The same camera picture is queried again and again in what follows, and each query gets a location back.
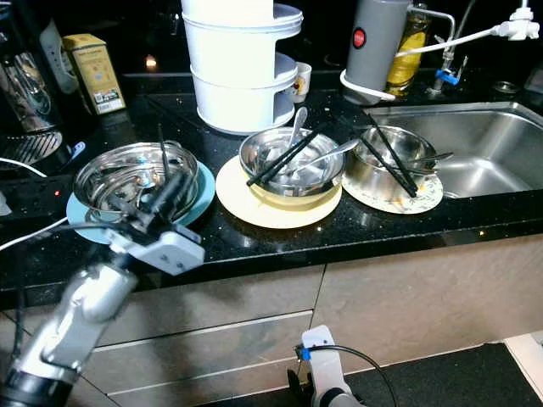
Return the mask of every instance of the cooking oil bottle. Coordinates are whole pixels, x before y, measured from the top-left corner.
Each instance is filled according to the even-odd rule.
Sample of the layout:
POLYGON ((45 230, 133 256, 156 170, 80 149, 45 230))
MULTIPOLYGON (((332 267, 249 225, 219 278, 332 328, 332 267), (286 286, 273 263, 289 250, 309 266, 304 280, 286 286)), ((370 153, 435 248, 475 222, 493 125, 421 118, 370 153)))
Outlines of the cooking oil bottle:
MULTIPOLYGON (((426 8, 426 4, 418 3, 417 7, 426 8)), ((424 47, 429 23, 430 19, 427 15, 417 12, 409 13, 398 52, 424 47)), ((421 57, 420 53, 414 53, 396 58, 387 77, 386 92, 396 96, 405 96, 407 88, 417 73, 421 57)))

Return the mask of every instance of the speckled black granite countertop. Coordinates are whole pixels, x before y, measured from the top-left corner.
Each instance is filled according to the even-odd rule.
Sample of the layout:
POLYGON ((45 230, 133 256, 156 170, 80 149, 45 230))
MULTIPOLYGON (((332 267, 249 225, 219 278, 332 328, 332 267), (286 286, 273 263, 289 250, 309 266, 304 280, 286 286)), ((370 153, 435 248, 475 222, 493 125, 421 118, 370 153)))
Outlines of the speckled black granite countertop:
MULTIPOLYGON (((199 120, 187 79, 190 78, 181 82, 172 78, 148 81, 128 78, 128 109, 101 119, 85 139, 87 149, 71 170, 76 171, 98 153, 111 148, 130 142, 156 141, 159 117, 141 96, 142 92, 149 92, 198 125, 185 123, 177 127, 162 119, 165 138, 179 141, 216 176, 221 166, 238 153, 242 137, 212 131, 199 120)), ((346 141, 348 129, 334 122, 330 114, 343 115, 363 124, 359 108, 339 94, 335 73, 317 76, 312 84, 305 102, 310 112, 305 127, 329 121, 328 135, 338 142, 346 141)), ((464 94, 447 101, 486 101, 490 97, 464 94)), ((428 103, 416 96, 407 102, 428 103)), ((444 198, 436 208, 424 214, 392 215, 369 208, 344 192, 336 210, 323 220, 298 229, 275 231, 236 218, 215 198, 191 225, 203 238, 204 266, 176 278, 142 267, 147 273, 142 273, 140 289, 540 233, 543 232, 541 202, 543 190, 444 198)), ((33 230, 52 221, 44 220, 34 225, 33 230)), ((26 231, 13 229, 11 232, 18 236, 26 231)), ((4 242, 8 237, 2 235, 0 239, 4 242)), ((106 252, 104 246, 90 243, 71 231, 0 252, 0 308, 15 306, 15 288, 19 282, 25 286, 29 305, 58 301, 70 276, 89 259, 106 252)))

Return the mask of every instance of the power strip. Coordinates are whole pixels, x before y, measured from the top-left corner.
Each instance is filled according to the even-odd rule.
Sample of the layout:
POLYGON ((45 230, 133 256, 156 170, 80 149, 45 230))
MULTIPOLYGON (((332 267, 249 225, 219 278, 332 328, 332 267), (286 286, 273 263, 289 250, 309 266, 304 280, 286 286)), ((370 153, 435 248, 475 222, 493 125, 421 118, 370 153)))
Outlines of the power strip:
POLYGON ((11 209, 0 224, 16 220, 64 216, 72 192, 73 175, 0 181, 0 192, 11 209))

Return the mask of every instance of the stainless steel bowl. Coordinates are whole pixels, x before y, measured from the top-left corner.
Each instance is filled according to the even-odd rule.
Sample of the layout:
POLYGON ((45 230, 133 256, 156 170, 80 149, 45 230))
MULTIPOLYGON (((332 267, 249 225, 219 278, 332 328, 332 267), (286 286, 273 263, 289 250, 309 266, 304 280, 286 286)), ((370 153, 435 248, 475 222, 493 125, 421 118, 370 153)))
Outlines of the stainless steel bowl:
MULTIPOLYGON (((379 128, 404 164, 413 159, 420 159, 435 154, 435 149, 428 141, 410 131, 389 125, 381 125, 379 128)), ((390 151, 381 141, 376 128, 368 128, 364 131, 363 136, 383 156, 387 164, 396 166, 390 151)), ((409 166, 431 170, 435 166, 435 161, 418 162, 409 164, 409 166)), ((345 175, 351 181, 355 181, 356 185, 365 194, 379 199, 395 199, 404 191, 398 181, 362 143, 349 153, 345 175)), ((424 182, 424 177, 423 175, 411 173, 411 178, 419 187, 424 182)))
MULTIPOLYGON (((198 195, 198 162, 178 142, 165 142, 171 173, 182 171, 190 179, 190 188, 180 200, 174 218, 192 205, 198 195)), ((142 208, 165 181, 162 149, 158 142, 139 142, 115 148, 91 160, 74 180, 76 198, 105 221, 120 217, 109 202, 115 195, 142 208)))
MULTIPOLYGON (((266 168, 287 150, 292 127, 281 127, 247 137, 239 148, 239 159, 244 171, 253 176, 266 168)), ((309 134, 301 129, 299 138, 309 134)), ((281 197, 311 197, 323 194, 341 182, 345 167, 344 154, 323 159, 289 176, 287 173, 336 148, 338 144, 323 134, 318 134, 307 147, 298 153, 266 184, 257 182, 259 188, 281 197)))

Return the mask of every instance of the white stacked containers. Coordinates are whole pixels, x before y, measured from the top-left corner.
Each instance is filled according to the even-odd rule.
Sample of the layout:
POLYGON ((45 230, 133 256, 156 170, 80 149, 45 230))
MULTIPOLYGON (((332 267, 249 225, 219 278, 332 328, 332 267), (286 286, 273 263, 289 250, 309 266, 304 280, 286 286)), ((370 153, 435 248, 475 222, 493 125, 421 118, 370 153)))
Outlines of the white stacked containers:
POLYGON ((302 13, 272 0, 182 0, 198 114, 211 127, 250 134, 284 125, 296 63, 275 52, 302 13))

